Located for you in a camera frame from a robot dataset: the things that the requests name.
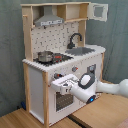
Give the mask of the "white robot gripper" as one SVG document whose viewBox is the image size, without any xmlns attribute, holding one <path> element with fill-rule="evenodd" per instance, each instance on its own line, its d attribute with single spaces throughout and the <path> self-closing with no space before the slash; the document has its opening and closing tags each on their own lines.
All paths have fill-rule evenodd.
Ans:
<svg viewBox="0 0 128 128">
<path fill-rule="evenodd" d="M 69 74 L 51 82 L 51 87 L 60 94 L 72 94 L 75 97 L 92 97 L 96 93 L 96 77 L 84 73 L 80 79 Z"/>
</svg>

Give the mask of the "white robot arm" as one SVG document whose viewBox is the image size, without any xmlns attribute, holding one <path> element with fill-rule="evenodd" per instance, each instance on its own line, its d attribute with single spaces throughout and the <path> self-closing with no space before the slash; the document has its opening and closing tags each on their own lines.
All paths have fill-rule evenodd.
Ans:
<svg viewBox="0 0 128 128">
<path fill-rule="evenodd" d="M 128 98 L 128 79 L 119 84 L 108 84 L 98 80 L 93 73 L 84 73 L 80 79 L 69 74 L 52 81 L 51 87 L 61 95 L 72 94 L 86 104 L 93 102 L 99 92 Z"/>
</svg>

